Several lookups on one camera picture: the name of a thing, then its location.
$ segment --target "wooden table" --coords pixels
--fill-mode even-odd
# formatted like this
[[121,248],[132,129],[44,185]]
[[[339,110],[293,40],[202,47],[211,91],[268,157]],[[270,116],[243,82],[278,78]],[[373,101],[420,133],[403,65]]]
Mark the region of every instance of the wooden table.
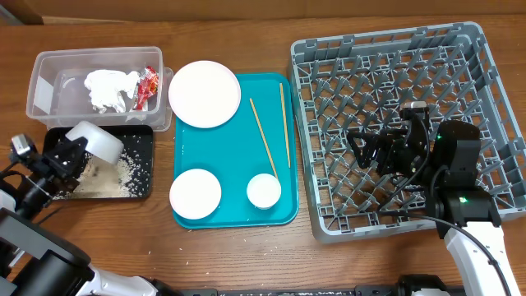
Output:
[[[456,21],[484,29],[520,127],[526,131],[526,17],[429,16],[287,21],[211,21],[0,27],[0,165],[10,137],[25,132],[42,145],[45,126],[25,115],[36,55],[44,50],[156,45],[173,70],[201,59],[234,72],[286,74],[289,49],[298,39]],[[178,288],[279,289],[393,284],[402,274],[439,275],[460,284],[459,272],[435,230],[351,243],[323,245],[311,234],[300,172],[298,217],[282,227],[187,231],[172,217],[173,127],[156,134],[154,189],[145,201],[71,201],[44,223],[84,249],[97,267],[144,275]],[[298,149],[298,163],[301,154]],[[47,214],[60,204],[44,210]],[[506,249],[526,294],[526,219],[506,222]]]

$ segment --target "chopstick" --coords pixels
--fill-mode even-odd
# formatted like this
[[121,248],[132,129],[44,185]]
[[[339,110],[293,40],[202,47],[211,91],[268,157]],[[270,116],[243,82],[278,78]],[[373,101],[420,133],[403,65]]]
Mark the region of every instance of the chopstick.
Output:
[[285,145],[287,146],[288,168],[290,169],[290,149],[288,148],[287,116],[285,115],[285,99],[283,97],[283,83],[279,83],[279,92],[281,92],[281,109],[283,110],[283,127],[285,130]]
[[252,101],[252,98],[250,98],[250,104],[252,105],[252,110],[254,111],[254,116],[256,117],[257,126],[260,128],[261,138],[263,139],[263,143],[265,143],[266,154],[269,156],[270,165],[272,165],[272,170],[274,171],[274,176],[276,178],[278,178],[278,173],[276,172],[276,167],[274,166],[274,161],[272,161],[272,155],[270,155],[269,146],[266,144],[265,133],[263,133],[263,128],[261,127],[260,119],[257,116],[256,106],[254,106],[254,102]]

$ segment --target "dish rack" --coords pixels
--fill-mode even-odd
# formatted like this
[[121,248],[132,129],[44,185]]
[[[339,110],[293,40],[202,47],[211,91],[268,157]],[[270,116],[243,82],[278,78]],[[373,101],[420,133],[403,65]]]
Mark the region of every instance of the dish rack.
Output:
[[[479,127],[478,185],[493,196],[503,220],[526,214],[526,145],[478,24],[299,40],[291,47],[289,70],[317,239],[335,243],[435,227],[427,220],[378,216],[374,210],[395,189],[391,175],[379,176],[376,163],[360,169],[346,140],[347,131],[401,127],[399,106],[411,101],[430,108],[430,139],[443,120]],[[386,208],[423,213],[424,204],[420,192],[401,192]]]

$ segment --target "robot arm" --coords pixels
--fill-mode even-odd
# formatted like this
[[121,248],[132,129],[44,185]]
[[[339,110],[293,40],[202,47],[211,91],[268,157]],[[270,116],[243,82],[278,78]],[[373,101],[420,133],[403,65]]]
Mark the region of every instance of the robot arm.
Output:
[[90,265],[95,273],[92,280],[82,286],[76,296],[156,296],[158,290],[140,276],[127,277],[102,271]]
[[[403,105],[400,118],[408,126],[407,130],[386,128],[378,134],[349,132],[347,135],[361,168],[368,167],[375,160],[379,175],[401,173],[408,180],[378,206],[376,213],[434,220],[439,237],[445,240],[459,268],[468,296],[508,295],[497,268],[502,270],[510,295],[520,295],[505,254],[496,203],[488,192],[476,185],[480,130],[470,123],[444,121],[436,131],[432,152],[427,154],[424,151],[431,143],[427,136],[430,124],[426,103]],[[355,142],[357,138],[365,141],[361,150]],[[386,209],[409,183],[424,191],[427,216],[413,215],[403,207]],[[472,237],[460,233],[462,230]],[[478,240],[481,247],[486,247],[498,264],[490,264],[493,262],[488,261],[488,254],[473,239]],[[447,295],[443,284],[436,284],[433,280],[428,282],[429,279],[416,277],[410,284],[401,281],[404,291],[399,291],[398,296]]]
[[[510,292],[520,295],[519,286],[511,272],[504,248],[504,232],[491,222],[468,222],[464,230],[480,241],[498,261]],[[450,229],[444,237],[445,245],[459,268],[467,295],[505,295],[495,268],[488,264],[486,255],[465,235]]]

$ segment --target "black cable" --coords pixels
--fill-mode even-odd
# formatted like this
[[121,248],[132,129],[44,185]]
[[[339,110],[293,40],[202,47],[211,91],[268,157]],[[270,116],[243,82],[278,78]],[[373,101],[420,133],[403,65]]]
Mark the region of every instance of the black cable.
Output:
[[12,169],[16,164],[18,164],[18,163],[14,162],[14,163],[9,164],[2,172],[0,172],[0,174],[6,173],[6,171]]
[[55,209],[54,211],[52,211],[51,213],[49,213],[47,216],[45,216],[44,218],[42,218],[39,222],[35,222],[37,225],[40,225],[42,224],[43,222],[45,222],[47,219],[51,218],[53,215],[57,214],[64,206],[61,206],[57,209]]
[[11,176],[15,176],[15,175],[17,175],[17,176],[21,176],[22,178],[27,178],[27,177],[26,177],[23,173],[21,173],[21,172],[10,171],[10,170],[5,171],[5,170],[4,170],[4,171],[2,171],[2,172],[0,173],[0,179],[4,179],[4,178],[11,177]]
[[420,122],[420,124],[422,124],[422,127],[424,129],[424,134],[426,134],[426,158],[424,159],[422,164],[418,167],[417,171],[413,174],[413,176],[411,176],[411,178],[407,179],[407,181],[404,183],[404,185],[398,187],[388,198],[386,198],[384,200],[384,202],[382,202],[378,206],[378,208],[376,209],[377,212],[379,212],[385,205],[390,203],[396,197],[396,195],[399,194],[402,191],[402,189],[404,189],[404,187],[408,186],[422,172],[422,170],[424,169],[424,167],[427,164],[427,161],[429,160],[429,150],[430,150],[430,148],[429,148],[429,145],[430,145],[429,135],[427,134],[427,128],[426,128],[426,125],[424,124],[424,122],[421,119],[419,120],[419,122]]
[[406,213],[406,212],[393,212],[393,211],[382,211],[382,212],[378,212],[378,214],[380,215],[388,215],[388,216],[395,216],[395,217],[399,217],[399,216],[402,216],[402,217],[408,217],[408,218],[418,218],[418,219],[425,219],[425,220],[431,220],[431,221],[434,221],[436,223],[439,223],[439,224],[443,224],[443,225],[446,225],[446,226],[449,226],[451,227],[452,229],[455,229],[456,231],[460,232],[461,234],[465,235],[467,238],[469,238],[474,244],[477,245],[477,247],[479,247],[481,249],[481,251],[484,253],[484,255],[486,255],[487,259],[489,260],[489,264],[490,265],[493,265],[493,267],[495,267],[495,271],[497,273],[497,275],[499,276],[499,279],[501,280],[501,283],[502,283],[502,288],[504,289],[504,292],[507,296],[511,296],[511,291],[510,291],[510,287],[508,286],[508,282],[506,281],[506,278],[504,277],[504,273],[502,272],[502,269],[501,267],[499,266],[499,262],[493,257],[493,255],[486,249],[486,247],[478,241],[477,238],[475,238],[474,236],[472,236],[472,234],[470,234],[468,231],[460,228],[459,226],[455,225],[455,224],[452,224],[448,221],[445,221],[445,220],[442,220],[442,219],[438,219],[438,218],[435,218],[435,217],[430,217],[430,216],[426,216],[426,215],[416,215],[416,214],[410,214],[410,213]]
[[447,165],[443,164],[440,168],[438,168],[438,170],[433,174],[433,178],[431,178],[431,184],[429,186],[429,194],[431,196],[431,200],[434,201],[435,200],[435,182],[436,182],[436,179],[438,178],[438,175],[447,170],[448,167]]

